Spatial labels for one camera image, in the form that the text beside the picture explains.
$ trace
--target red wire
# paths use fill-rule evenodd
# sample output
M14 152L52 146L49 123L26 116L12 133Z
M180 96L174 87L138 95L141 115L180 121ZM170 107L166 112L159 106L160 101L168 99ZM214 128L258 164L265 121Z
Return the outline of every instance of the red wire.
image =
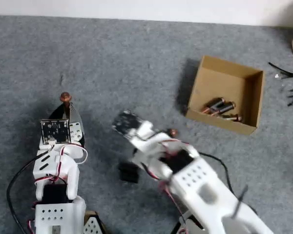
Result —
M33 228L31 227L31 221L32 221L32 220L28 220L28 221L27 221L27 228L28 228L28 230L30 231L30 234L34 234L34 230L33 230Z

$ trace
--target cable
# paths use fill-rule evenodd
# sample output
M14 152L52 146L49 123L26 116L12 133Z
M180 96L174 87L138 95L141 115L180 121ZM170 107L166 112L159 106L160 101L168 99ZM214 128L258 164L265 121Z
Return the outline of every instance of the cable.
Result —
M12 202L11 202L11 188L14 184L14 182L16 181L16 179L20 176L20 174L25 171L25 169L31 164L33 163L34 161L36 161L37 159L43 157L44 155L46 155L47 153L49 153L52 149L54 148L54 146L52 146L49 150L37 155L36 157L34 157L33 159L29 160L15 175L14 177L12 178L12 180L10 181L7 189L6 189L6 200L8 202L8 205L9 205L9 208L10 208L10 212L11 212L11 215L13 216L16 224L18 225L18 227L20 228L21 232L23 234L26 234L26 231L24 229L24 227L22 226L22 224L20 223L15 211L14 211L14 208L13 208L13 205L12 205Z
M244 189L242 190L242 193L241 195L238 197L238 204L236 205L235 209L234 209L234 212L233 212L233 215L231 216L232 219L234 219L236 217L236 215L238 214L238 211L240 209L240 206L241 206L241 203L242 203L242 200L244 198L244 195L245 193L248 191L249 187L248 185L246 185L244 187Z
M148 175L150 177L152 177L153 179L159 180L159 177L157 177L155 174L153 174L152 172L150 172L147 168L147 166L144 163L141 163L141 165L143 166L143 169L146 171L146 173L148 173Z
M33 228L31 227L31 222L32 222L32 221L33 221L33 220L28 220L28 221L27 221L27 228L28 228L30 234L34 234L34 230L33 230Z
M186 226L186 220L185 220L185 218L184 218L184 216L182 214L182 211L181 211L180 207L178 206L177 202L175 201L175 199L172 197L171 193L169 192L169 190L167 188L167 185L165 185L165 187L164 187L164 192L169 196L169 198L173 201L173 203L177 207L177 209L178 209L178 211L179 211L179 213L181 215L182 221L183 221L183 223L185 225L184 232L186 234L188 234L188 229L187 229L187 226Z
M225 163L224 163L221 159L219 159L219 158L217 158L217 157L215 157L215 156L213 156L213 155L205 154L205 153L203 153L203 152L199 152L199 154L204 155L204 156L206 156L206 157L213 158L213 159L215 159L216 161L220 162L220 164L221 164L221 165L224 167L224 169L225 169L225 174L226 174L226 179L227 179L228 188L229 188L230 192L232 192L233 195L235 195L235 194L234 194L234 191L233 191L233 189L232 189L232 185L231 185L231 181L230 181L230 177L229 177L228 168L227 168L227 166L225 165Z
M147 140L150 140L152 137L154 137L154 136L156 136L157 134L160 134L160 133L166 133L166 131L164 131L164 130L159 130L159 131L155 132L154 134L148 136L147 138L142 138L142 137L139 136L138 134L136 134L135 136L136 136L139 140L147 141Z
M284 73L285 73L286 75L288 75L289 77L293 77L293 72L288 72L288 71L286 71L286 70L284 70L284 69L282 69L282 68L280 68L280 67L274 65L274 64L271 63L271 62L268 62L268 64L269 64L271 67L274 67L274 68L280 70L281 72L284 72Z
M84 157L84 160L81 161L81 162L76 162L77 164L83 164L84 162L87 161L87 159L88 159L88 151L87 151L83 146L80 146L80 145L78 145L78 144L74 144L74 143L70 143L70 144L64 145L64 146L61 148L61 150L60 150L60 162L61 162L61 156L64 154L64 148L67 147L67 146L75 146L75 147L77 147L77 148L82 149L82 150L86 153L86 155L85 155L85 157Z

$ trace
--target black wire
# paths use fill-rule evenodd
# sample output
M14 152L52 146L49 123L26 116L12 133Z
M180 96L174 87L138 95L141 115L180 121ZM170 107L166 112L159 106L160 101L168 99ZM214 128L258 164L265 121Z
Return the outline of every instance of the black wire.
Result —
M236 217L236 215L238 214L239 212L239 209L241 207L241 203L243 201L243 198L244 198L244 195L245 193L248 191L249 187L248 185L246 185L241 193L241 195L238 197L238 204L236 205L235 209L234 209L234 212L233 212L233 215L231 216L232 219L234 219Z
M139 140L147 141L147 140L151 139L152 137L154 137L154 136L156 136L157 134L160 134L160 133L166 133L166 131L164 131L164 130L157 131L157 132L155 132L154 134L152 134L151 136L149 136L149 137L147 137L147 138L142 138L142 137L139 136L138 134L136 134L135 136L136 136Z
M10 208L10 212L16 222L16 224L18 225L18 227L20 228L21 232L23 234L27 234L27 232L25 231L24 227L22 226L22 224L20 223L15 211L14 211L14 208L13 208L13 205L12 205L12 202L11 202L11 196L10 196L10 193L11 193L11 188L14 184L14 182L16 181L16 179L19 177L19 175L34 161L36 161L37 159L43 157L44 155L46 155L47 153L49 153L52 149L53 149L54 146L52 146L52 148L50 150L47 150L46 152L43 152L42 154L39 154L37 155L36 157L34 157L33 159L31 159L30 161L28 161L15 175L14 177L12 178L12 180L10 181L7 189L6 189L6 200L8 202L8 205L9 205L9 208Z
M225 169L225 174L226 174L226 179L227 179L228 188L229 188L230 192L232 192L233 195L235 195L235 194L234 194L234 191L233 191L233 189L232 189L232 185L231 185L231 181L230 181L230 177L229 177L228 168L227 168L227 166L225 165L225 163L224 163L221 159L219 159L219 158L217 158L217 157L215 157L215 156L213 156L213 155L205 154L205 153L203 153L203 152L199 152L199 154L204 155L204 156L206 156L206 157L213 158L213 159L215 159L216 161L220 162L220 164L221 164L221 165L224 167L224 169Z
M280 70L281 72L284 72L284 73L285 73L286 75L288 75L289 77L293 77L293 72L288 72L288 71L286 71L286 70L284 70L284 69L282 69L282 68L280 68L280 67L274 65L274 64L271 63L271 62L268 62L268 64L269 64L271 67L274 67L274 68Z

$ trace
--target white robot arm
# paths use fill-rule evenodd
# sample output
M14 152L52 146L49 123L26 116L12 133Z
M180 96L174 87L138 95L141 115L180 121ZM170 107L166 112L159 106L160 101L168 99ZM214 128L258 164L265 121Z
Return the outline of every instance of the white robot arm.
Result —
M178 233L191 234L273 234L257 214L218 178L217 173L188 143L155 132L152 123L129 110L113 122L113 128L136 148L131 162L156 180L164 181L169 193L177 196L197 224L186 220Z

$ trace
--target cardboard box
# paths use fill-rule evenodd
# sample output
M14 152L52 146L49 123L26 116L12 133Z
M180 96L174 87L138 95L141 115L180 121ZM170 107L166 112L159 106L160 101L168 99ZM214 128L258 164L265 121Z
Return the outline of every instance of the cardboard box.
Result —
M259 125L264 81L264 71L203 56L195 78L186 117L249 135ZM218 97L236 103L235 109L226 112L225 115L240 114L243 118L242 122L233 122L201 113L206 103Z

